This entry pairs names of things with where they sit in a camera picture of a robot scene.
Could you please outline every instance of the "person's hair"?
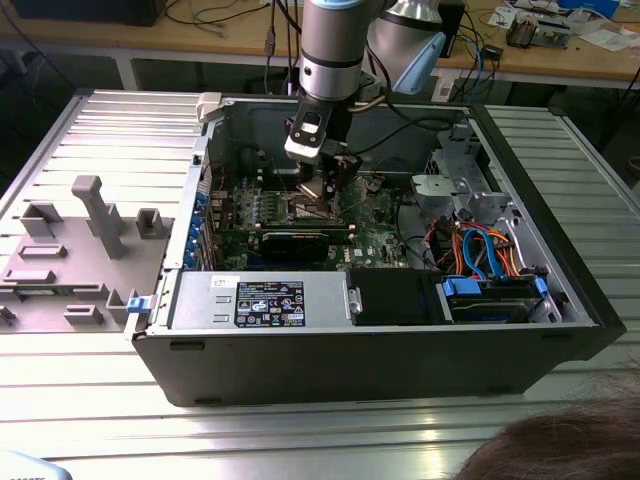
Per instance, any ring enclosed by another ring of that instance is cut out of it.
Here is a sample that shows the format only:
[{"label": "person's hair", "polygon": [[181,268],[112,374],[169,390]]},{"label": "person's hair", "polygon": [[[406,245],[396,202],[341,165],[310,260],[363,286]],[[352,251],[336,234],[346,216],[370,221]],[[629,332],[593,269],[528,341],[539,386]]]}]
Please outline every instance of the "person's hair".
[{"label": "person's hair", "polygon": [[614,395],[508,425],[455,480],[640,480],[640,375]]}]

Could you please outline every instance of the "black box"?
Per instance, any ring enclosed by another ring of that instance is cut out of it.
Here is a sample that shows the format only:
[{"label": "black box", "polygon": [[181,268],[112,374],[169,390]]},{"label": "black box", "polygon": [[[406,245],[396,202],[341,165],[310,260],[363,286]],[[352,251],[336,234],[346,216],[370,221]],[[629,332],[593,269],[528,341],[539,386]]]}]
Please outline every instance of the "black box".
[{"label": "black box", "polygon": [[438,12],[442,17],[442,33],[447,36],[440,58],[449,58],[458,34],[458,27],[464,15],[463,0],[440,0]]},{"label": "black box", "polygon": [[22,18],[151,27],[167,0],[12,0]]}]

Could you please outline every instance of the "warning label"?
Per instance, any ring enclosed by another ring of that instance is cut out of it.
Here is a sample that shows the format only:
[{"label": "warning label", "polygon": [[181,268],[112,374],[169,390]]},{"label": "warning label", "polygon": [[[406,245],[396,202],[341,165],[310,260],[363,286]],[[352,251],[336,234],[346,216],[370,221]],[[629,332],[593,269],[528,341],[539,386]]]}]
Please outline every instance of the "warning label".
[{"label": "warning label", "polygon": [[302,282],[238,282],[237,327],[304,327]]}]

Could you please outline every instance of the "wooden desk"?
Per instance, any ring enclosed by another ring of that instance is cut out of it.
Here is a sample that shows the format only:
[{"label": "wooden desk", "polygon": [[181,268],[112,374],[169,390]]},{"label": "wooden desk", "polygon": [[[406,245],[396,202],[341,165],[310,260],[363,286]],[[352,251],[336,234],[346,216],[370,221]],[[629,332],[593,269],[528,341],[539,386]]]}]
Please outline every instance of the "wooden desk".
[{"label": "wooden desk", "polygon": [[[196,9],[223,5],[226,0],[193,0]],[[624,88],[632,79],[640,63],[638,53],[625,49],[609,52],[574,37],[565,50],[533,47],[528,50],[508,47],[506,30],[484,25],[499,0],[469,0],[470,14],[476,28],[487,43],[504,49],[498,80]],[[257,6],[257,0],[240,0],[236,5],[207,18],[222,17]],[[189,5],[183,0],[172,9],[175,17],[190,20]],[[206,63],[264,64],[264,40],[269,24],[269,8],[225,22],[220,37],[192,25],[181,25],[162,16],[153,27],[63,22],[51,20],[22,20],[16,23],[45,51],[108,56],[115,59],[123,86],[138,89],[131,60],[136,58],[183,60]],[[621,10],[618,21],[640,21],[640,14]],[[273,65],[286,65],[285,21],[277,12],[277,49]],[[24,50],[25,43],[11,25],[0,18],[0,48]],[[440,59],[434,72],[440,81],[437,90],[468,73],[473,59],[464,44],[456,42],[451,58]]]}]

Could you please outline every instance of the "robotic arm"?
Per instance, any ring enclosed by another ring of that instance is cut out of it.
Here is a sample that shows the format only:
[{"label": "robotic arm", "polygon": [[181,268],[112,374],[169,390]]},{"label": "robotic arm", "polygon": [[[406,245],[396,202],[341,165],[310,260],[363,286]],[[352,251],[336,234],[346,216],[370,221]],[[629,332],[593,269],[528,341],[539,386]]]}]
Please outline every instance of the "robotic arm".
[{"label": "robotic arm", "polygon": [[386,67],[392,90],[414,94],[428,80],[445,35],[438,0],[308,0],[303,20],[300,101],[285,151],[300,167],[298,188],[320,201],[346,185],[362,163],[339,152],[357,112],[367,43]]}]

